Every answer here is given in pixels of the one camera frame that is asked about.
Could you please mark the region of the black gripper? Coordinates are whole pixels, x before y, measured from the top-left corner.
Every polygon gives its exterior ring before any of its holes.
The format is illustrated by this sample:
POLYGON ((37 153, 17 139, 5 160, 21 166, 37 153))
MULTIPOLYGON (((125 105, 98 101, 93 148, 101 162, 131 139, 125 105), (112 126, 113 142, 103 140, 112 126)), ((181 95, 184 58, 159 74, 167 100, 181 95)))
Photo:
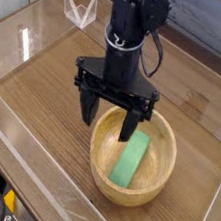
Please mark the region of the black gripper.
POLYGON ((75 86, 80 91, 82 118, 91 123, 105 99, 126 110, 119 140, 129 141, 139 121, 151 120, 160 93, 139 69, 140 51, 122 51, 107 47, 105 57, 76 59, 75 86))

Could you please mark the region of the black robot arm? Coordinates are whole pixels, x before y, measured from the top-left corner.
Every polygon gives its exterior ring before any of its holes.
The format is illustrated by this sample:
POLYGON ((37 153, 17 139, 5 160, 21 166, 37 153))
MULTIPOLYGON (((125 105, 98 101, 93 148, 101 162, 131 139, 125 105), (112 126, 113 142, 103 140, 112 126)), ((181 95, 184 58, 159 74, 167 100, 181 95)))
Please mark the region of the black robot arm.
POLYGON ((151 119, 160 93, 151 85, 143 59, 145 37, 152 36, 157 51, 163 48, 157 33, 169 13, 168 0, 113 0, 105 27, 104 57, 78 57, 75 85, 80 91, 82 119, 89 125, 102 99, 126 110, 121 142, 129 141, 139 122, 151 119))

